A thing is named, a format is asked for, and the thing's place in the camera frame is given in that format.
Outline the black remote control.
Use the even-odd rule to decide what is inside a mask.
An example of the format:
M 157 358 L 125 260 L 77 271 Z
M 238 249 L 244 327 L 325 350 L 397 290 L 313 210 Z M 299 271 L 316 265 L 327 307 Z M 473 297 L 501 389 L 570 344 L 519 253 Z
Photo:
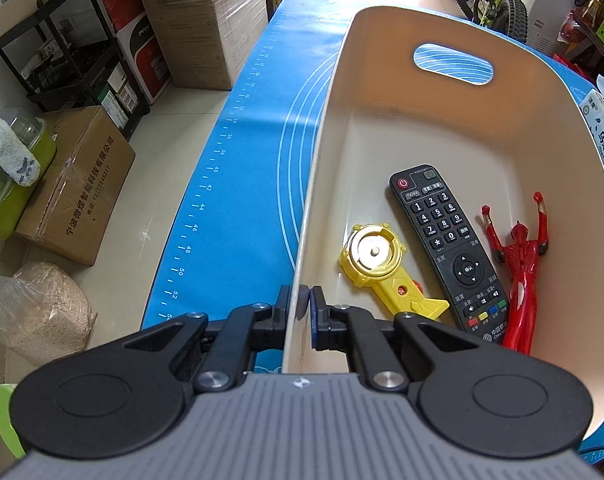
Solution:
M 429 256 L 460 330 L 501 344 L 508 321 L 506 293 L 441 174 L 431 165 L 405 169 L 390 176 L 390 188 Z

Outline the red ultraman figure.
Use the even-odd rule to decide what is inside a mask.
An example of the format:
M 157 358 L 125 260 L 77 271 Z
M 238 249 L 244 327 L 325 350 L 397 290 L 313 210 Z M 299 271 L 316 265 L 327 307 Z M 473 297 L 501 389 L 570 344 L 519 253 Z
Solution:
M 537 316 L 536 281 L 539 257 L 548 252 L 548 214 L 541 192 L 534 194 L 538 211 L 537 237 L 528 238 L 526 225 L 516 222 L 511 229 L 512 242 L 503 245 L 490 218 L 490 207 L 482 207 L 488 245 L 498 262 L 504 264 L 511 278 L 508 324 L 502 345 L 530 355 Z

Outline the yellow toy launcher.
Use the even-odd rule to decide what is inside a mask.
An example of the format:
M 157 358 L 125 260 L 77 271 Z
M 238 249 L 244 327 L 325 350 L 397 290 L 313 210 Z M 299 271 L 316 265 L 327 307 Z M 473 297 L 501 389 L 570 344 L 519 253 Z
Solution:
M 403 267 L 407 247 L 387 223 L 355 224 L 340 250 L 339 263 L 357 288 L 370 288 L 390 314 L 437 320 L 447 300 L 428 298 Z

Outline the beige plastic storage bin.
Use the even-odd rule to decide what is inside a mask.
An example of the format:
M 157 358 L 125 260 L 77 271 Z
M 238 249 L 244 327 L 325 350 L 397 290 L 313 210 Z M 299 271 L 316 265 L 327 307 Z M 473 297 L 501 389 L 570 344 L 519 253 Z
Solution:
M 396 172 L 439 170 L 474 229 L 483 206 L 501 237 L 537 224 L 544 196 L 550 247 L 539 261 L 533 356 L 577 376 L 604 422 L 604 168 L 570 85 L 538 55 L 446 16 L 372 6 L 349 27 L 315 144 L 296 285 L 378 318 L 387 309 L 343 273 L 357 224 L 385 223 L 406 245 L 405 269 L 430 297 L 439 281 L 390 188 Z

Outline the clear bag of grain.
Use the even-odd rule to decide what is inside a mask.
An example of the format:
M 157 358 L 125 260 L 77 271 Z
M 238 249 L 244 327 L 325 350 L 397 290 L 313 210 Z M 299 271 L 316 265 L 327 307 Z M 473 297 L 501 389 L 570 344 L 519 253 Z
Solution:
M 0 276 L 0 341 L 35 366 L 83 351 L 96 317 L 55 263 L 29 262 Z

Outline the blue silicone table mat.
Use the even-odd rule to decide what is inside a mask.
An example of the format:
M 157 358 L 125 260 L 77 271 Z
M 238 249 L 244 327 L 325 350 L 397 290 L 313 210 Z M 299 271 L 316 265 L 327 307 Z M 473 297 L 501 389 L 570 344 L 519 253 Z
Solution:
M 151 288 L 146 325 L 190 307 L 222 318 L 294 281 L 315 144 L 341 47 L 369 0 L 285 0 L 207 140 Z M 579 103 L 590 83 L 548 62 Z M 604 422 L 588 429 L 604 443 Z

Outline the small brown cardboard box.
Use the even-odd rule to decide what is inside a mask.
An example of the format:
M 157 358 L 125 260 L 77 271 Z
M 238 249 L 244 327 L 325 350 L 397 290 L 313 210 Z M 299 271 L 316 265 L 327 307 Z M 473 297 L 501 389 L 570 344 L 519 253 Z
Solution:
M 16 227 L 28 242 L 92 266 L 135 152 L 100 106 L 46 114 L 56 154 Z

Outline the green container with clear lid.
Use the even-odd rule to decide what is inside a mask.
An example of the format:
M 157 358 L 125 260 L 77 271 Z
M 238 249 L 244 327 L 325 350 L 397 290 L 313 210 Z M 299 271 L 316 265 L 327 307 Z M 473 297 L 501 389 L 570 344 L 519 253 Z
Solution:
M 11 126 L 40 163 L 40 176 L 29 188 L 17 185 L 0 168 L 0 240 L 6 240 L 16 229 L 34 188 L 54 159 L 57 147 L 44 118 L 37 117 L 22 107 L 5 107 L 0 117 Z

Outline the rolled white towel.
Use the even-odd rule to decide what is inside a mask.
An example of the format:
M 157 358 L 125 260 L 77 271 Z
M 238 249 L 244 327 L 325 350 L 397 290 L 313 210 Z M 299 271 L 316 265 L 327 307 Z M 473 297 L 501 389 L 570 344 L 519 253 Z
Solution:
M 40 163 L 1 117 L 0 168 L 24 188 L 34 185 L 40 176 Z

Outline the black metal shelf rack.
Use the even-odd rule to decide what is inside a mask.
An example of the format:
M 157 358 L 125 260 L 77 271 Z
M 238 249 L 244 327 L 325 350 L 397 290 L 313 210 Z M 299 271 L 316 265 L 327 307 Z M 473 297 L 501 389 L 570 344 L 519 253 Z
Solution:
M 101 106 L 125 139 L 150 105 L 101 0 L 7 0 L 0 58 L 41 112 Z

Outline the large taped cardboard box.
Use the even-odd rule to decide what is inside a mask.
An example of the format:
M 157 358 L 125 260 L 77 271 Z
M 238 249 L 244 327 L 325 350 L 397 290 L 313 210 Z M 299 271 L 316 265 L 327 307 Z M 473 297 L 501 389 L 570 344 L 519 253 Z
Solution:
M 174 84 L 230 90 L 267 25 L 266 0 L 142 0 Z

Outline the red and white appliance box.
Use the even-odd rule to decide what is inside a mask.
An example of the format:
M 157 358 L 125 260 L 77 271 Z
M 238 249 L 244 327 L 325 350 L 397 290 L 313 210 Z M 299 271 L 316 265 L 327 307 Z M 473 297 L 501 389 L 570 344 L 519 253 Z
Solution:
M 142 0 L 102 0 L 116 39 L 149 104 L 171 81 L 159 41 Z

